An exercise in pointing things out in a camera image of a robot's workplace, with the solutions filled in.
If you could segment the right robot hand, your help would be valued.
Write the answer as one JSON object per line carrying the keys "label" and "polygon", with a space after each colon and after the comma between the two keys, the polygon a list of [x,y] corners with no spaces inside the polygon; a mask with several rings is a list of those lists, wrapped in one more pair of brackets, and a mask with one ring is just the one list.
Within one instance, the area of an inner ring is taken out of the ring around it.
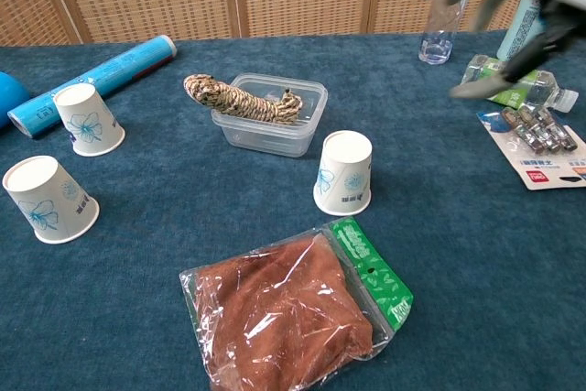
{"label": "right robot hand", "polygon": [[[460,0],[448,0],[455,4]],[[483,1],[472,28],[486,27],[494,11],[504,0]],[[485,99],[513,88],[529,72],[540,67],[550,56],[567,49],[573,40],[586,38],[586,11],[555,0],[539,0],[544,30],[532,38],[493,76],[453,87],[456,99]]]}

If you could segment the white flower print paper cup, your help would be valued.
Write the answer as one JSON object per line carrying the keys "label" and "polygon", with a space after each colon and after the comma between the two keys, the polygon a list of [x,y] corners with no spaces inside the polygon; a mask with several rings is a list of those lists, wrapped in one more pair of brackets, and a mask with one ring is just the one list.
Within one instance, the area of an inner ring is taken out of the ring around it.
{"label": "white flower print paper cup", "polygon": [[367,208],[372,195],[372,151],[370,140],[356,131],[336,131],[324,139],[313,188],[313,199],[321,211],[350,216]]}
{"label": "white flower print paper cup", "polygon": [[64,244],[85,234],[100,206],[52,156],[28,157],[12,166],[2,185],[39,241]]}
{"label": "white flower print paper cup", "polygon": [[84,82],[70,85],[57,92],[53,102],[78,155],[101,156],[125,140],[125,130],[94,85]]}

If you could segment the white milky drink bottle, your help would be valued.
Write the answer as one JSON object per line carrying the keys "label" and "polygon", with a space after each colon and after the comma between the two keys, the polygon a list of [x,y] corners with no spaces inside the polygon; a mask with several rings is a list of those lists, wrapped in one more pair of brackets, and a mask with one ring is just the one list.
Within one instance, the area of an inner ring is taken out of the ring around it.
{"label": "white milky drink bottle", "polygon": [[500,61],[510,60],[532,38],[544,30],[539,0],[520,0],[511,26],[496,52]]}

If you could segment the clear bottle with green label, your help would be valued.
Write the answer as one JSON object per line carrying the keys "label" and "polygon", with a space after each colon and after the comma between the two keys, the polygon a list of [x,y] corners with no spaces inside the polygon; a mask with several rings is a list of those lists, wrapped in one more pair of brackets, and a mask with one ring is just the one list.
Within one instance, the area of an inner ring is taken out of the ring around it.
{"label": "clear bottle with green label", "polygon": [[[469,62],[461,83],[477,81],[493,76],[505,63],[487,55],[477,54]],[[547,108],[568,113],[577,102],[579,93],[560,87],[549,71],[532,71],[523,77],[513,89],[499,92],[489,101],[518,109],[523,104],[531,108],[543,105]]]}

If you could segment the clear empty water bottle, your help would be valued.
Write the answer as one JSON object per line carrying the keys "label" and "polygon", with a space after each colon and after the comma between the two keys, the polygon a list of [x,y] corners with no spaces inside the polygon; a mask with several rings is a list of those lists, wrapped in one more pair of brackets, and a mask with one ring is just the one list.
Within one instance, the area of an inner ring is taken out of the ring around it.
{"label": "clear empty water bottle", "polygon": [[448,0],[431,0],[428,22],[418,50],[421,61],[440,65],[450,58],[467,1],[460,0],[450,5]]}

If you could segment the battery blister pack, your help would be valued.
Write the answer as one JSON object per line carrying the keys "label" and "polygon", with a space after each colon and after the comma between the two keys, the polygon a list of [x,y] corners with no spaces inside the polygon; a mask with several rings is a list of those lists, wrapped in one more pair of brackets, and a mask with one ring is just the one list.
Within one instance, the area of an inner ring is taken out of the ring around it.
{"label": "battery blister pack", "polygon": [[586,143],[569,125],[561,127],[576,142],[573,150],[548,148],[521,119],[508,124],[503,112],[477,118],[529,190],[586,189]]}

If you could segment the clear plastic food container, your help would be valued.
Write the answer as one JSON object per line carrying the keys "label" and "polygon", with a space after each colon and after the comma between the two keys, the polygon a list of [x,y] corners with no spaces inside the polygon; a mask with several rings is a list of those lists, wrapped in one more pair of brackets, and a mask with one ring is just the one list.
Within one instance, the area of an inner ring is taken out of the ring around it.
{"label": "clear plastic food container", "polygon": [[234,147],[285,156],[303,156],[313,139],[328,101],[328,91],[316,81],[257,73],[241,73],[231,85],[254,96],[278,101],[290,90],[302,101],[298,119],[291,125],[272,124],[212,111],[212,121]]}

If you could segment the brown towel in plastic bag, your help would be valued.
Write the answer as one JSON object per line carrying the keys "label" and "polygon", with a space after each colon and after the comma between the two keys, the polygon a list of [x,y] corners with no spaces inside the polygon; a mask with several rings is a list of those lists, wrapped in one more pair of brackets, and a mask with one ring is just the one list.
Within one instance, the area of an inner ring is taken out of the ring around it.
{"label": "brown towel in plastic bag", "polygon": [[413,294],[351,216],[179,280],[211,391],[305,391],[377,356]]}

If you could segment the teal tablecloth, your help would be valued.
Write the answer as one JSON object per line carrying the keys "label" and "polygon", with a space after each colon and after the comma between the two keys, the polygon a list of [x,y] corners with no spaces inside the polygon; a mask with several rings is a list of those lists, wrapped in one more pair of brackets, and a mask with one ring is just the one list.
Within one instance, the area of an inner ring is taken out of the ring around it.
{"label": "teal tablecloth", "polygon": [[[109,154],[76,155],[62,127],[0,131],[0,391],[209,391],[180,272],[325,223],[312,187],[343,129],[373,145],[358,223],[415,300],[320,391],[586,391],[586,189],[528,190],[477,118],[494,105],[448,95],[502,38],[461,33],[441,66],[416,35],[186,40],[108,98],[126,131]],[[322,83],[307,153],[229,145],[183,90],[197,72]],[[2,185],[42,155],[100,206],[64,244],[39,241]]]}

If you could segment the blue ball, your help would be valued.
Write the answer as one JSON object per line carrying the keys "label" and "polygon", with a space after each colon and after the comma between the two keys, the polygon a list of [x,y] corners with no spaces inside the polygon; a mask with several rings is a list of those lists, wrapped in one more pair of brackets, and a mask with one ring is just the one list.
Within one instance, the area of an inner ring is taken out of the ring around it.
{"label": "blue ball", "polygon": [[13,76],[0,71],[0,129],[10,123],[7,113],[30,99],[30,92]]}

